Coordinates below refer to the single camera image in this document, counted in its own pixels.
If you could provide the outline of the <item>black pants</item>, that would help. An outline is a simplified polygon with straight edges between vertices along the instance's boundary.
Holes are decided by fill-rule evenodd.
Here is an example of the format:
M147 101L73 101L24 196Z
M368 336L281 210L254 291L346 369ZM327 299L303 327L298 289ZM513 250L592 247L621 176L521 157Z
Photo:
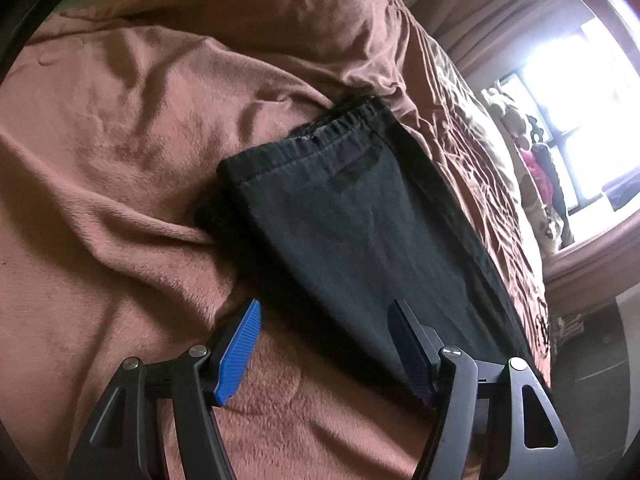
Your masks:
M396 300L474 358L533 359L450 186L376 96L224 159L195 223L266 307L386 396L411 392L387 324Z

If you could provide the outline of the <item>white bedside cabinet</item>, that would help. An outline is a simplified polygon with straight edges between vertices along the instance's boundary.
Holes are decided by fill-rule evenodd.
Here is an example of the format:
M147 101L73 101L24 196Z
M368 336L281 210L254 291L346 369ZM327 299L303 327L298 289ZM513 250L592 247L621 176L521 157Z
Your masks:
M551 348L558 353L563 344L580 336L585 330L584 316L581 313L552 315L550 318Z

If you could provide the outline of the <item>plush toy on windowsill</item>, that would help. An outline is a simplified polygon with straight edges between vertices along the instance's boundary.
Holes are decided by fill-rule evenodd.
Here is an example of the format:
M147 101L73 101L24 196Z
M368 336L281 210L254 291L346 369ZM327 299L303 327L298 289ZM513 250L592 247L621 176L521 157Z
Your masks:
M560 176L537 119L495 87L480 92L514 162L522 205L544 258L574 243Z

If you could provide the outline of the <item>brown bed blanket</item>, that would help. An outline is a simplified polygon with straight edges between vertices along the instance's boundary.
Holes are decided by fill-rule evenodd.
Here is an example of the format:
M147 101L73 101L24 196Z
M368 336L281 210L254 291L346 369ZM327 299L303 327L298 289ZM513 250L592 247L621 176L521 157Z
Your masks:
M102 0L41 26L1 87L1 420L37 477L62 477L123 359L175 356L240 302L193 224L218 162L353 93L451 186L549 373L544 284L426 36L402 0Z

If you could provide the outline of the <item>beige bed sheet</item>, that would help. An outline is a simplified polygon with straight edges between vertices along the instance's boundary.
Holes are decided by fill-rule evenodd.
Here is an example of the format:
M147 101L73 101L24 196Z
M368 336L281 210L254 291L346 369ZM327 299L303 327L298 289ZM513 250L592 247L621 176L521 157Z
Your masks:
M508 147L506 138L491 118L487 108L477 99L444 49L431 36L426 36L426 43L428 52L433 55L438 79L452 99L454 110L471 128L472 135L487 152L498 171L498 175L506 185L514 203L518 227L523 237L524 254L536 277L542 278L542 258L539 245L522 203L520 181L518 180L518 177L523 175L521 172L522 164L520 162L514 164L514 149Z

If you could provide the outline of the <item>pink curtain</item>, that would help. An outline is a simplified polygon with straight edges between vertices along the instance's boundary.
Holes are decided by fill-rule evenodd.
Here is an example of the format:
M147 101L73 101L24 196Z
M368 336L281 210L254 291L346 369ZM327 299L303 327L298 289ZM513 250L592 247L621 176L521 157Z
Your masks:
M598 18L631 69L639 69L639 23L622 0L416 0L411 11L473 87L580 18ZM591 311L616 299L639 303L639 216L631 214L544 262L544 284L557 314Z

